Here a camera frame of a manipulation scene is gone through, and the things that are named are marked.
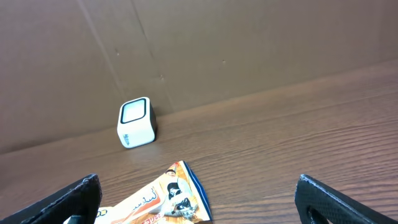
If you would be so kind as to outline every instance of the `white cube device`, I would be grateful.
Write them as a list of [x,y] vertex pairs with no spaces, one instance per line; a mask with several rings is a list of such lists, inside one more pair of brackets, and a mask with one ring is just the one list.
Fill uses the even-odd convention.
[[128,149],[155,140],[156,116],[148,97],[125,102],[120,107],[118,136]]

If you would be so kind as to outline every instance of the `wall seam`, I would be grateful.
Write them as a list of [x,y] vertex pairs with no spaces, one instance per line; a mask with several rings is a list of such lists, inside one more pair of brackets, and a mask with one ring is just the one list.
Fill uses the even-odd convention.
[[108,53],[106,52],[105,46],[102,43],[101,38],[97,33],[97,30],[95,29],[94,22],[91,20],[90,14],[88,13],[83,1],[82,0],[76,0],[76,1],[79,4],[79,7],[86,19],[86,22],[87,22],[90,30],[91,30],[91,33],[94,35],[95,41],[99,45],[99,49],[101,50],[101,53],[103,54],[103,57],[105,58],[106,63],[108,64],[108,67],[111,72],[112,79],[115,82],[116,88],[118,89],[118,92],[119,92],[121,98],[125,102],[125,101],[127,101],[127,97],[126,97],[125,92],[123,91],[123,86],[121,84],[120,78],[113,67],[111,59],[110,59]]
[[165,91],[165,93],[166,93],[167,99],[169,100],[170,106],[172,107],[172,111],[175,112],[175,107],[174,107],[174,103],[173,103],[172,97],[170,96],[170,93],[169,93],[169,91],[168,91],[168,89],[167,89],[167,84],[166,84],[167,81],[166,81],[164,75],[160,72],[159,63],[158,63],[158,61],[155,59],[155,55],[154,55],[153,51],[150,49],[148,36],[147,36],[147,34],[146,34],[145,30],[144,30],[144,26],[142,25],[141,19],[140,19],[140,17],[139,17],[138,11],[137,11],[136,4],[135,4],[134,0],[130,0],[130,2],[131,2],[131,5],[132,5],[132,8],[133,8],[133,10],[134,10],[134,14],[135,14],[136,17],[137,17],[137,20],[138,20],[138,23],[139,23],[139,27],[140,27],[140,29],[141,29],[141,32],[142,32],[142,34],[144,34],[146,46],[147,46],[147,48],[148,48],[150,57],[151,57],[152,61],[153,61],[154,64],[155,64],[156,72],[157,72],[159,78],[163,81],[163,84],[164,84],[164,85],[163,85],[163,89],[164,89],[164,91]]

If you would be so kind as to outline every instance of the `brown wall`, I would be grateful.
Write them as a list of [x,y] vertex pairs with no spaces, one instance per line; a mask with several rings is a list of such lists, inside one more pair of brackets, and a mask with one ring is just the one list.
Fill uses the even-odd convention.
[[398,57],[395,0],[5,0],[0,153]]

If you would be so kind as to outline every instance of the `wooden floor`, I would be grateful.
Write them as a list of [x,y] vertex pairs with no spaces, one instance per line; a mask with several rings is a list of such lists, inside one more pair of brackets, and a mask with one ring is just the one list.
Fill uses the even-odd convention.
[[398,220],[398,60],[158,118],[126,150],[108,129],[0,155],[0,218],[89,173],[113,206],[185,160],[215,223],[299,223],[308,174]]

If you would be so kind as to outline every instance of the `snack wrapper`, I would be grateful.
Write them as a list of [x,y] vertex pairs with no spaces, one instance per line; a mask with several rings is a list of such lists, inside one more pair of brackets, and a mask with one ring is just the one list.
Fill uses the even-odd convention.
[[187,163],[180,161],[116,206],[99,208],[95,224],[201,221],[211,221],[205,190]]

